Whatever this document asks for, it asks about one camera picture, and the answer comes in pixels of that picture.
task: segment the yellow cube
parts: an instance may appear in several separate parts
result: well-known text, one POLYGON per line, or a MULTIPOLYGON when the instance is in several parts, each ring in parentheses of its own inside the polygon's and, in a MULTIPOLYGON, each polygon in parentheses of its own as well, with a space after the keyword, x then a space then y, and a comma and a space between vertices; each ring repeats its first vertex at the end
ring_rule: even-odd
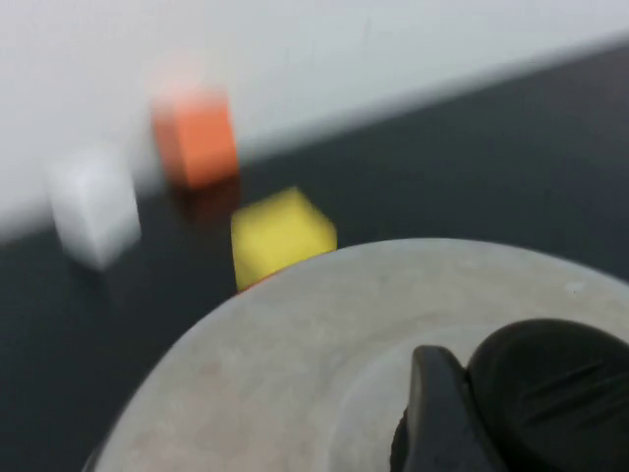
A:
POLYGON ((334 225, 294 188, 232 216, 232 254, 239 290, 335 249, 334 225))

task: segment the black floor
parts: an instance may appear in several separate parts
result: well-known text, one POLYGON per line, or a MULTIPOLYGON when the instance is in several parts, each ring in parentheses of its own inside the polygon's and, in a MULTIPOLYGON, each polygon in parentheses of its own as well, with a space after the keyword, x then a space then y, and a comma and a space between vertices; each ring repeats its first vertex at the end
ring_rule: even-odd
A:
MULTIPOLYGON (((243 204, 299 186, 339 246, 451 237, 629 279, 629 45, 243 169, 243 204)), ((0 250, 0 470, 79 471, 165 350, 235 293, 228 218, 141 202, 142 242, 96 277, 54 231, 0 250)))

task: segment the white cube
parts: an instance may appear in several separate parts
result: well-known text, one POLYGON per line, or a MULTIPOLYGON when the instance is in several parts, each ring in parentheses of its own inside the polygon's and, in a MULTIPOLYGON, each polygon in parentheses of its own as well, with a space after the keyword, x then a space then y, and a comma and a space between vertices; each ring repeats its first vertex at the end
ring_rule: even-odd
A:
POLYGON ((50 202, 66 254, 104 269, 140 238, 133 179, 119 154, 99 147, 55 165, 50 202))

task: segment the circular plate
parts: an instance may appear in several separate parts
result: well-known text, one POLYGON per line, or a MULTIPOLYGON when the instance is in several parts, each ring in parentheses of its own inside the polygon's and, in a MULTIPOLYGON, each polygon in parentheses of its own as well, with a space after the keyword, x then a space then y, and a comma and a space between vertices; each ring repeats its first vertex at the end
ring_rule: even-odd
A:
POLYGON ((411 352, 462 363, 530 318, 629 339, 629 290, 593 270, 493 244, 404 240, 295 265, 184 335, 115 425, 98 472, 385 472, 411 352))

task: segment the orange cube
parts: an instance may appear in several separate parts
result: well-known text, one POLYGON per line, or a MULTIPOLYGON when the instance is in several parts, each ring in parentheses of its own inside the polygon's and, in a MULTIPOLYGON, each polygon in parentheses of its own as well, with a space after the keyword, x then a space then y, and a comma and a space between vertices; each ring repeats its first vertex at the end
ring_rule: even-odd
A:
POLYGON ((196 189, 238 175, 226 95, 197 92, 155 106, 153 133, 169 180, 196 189))

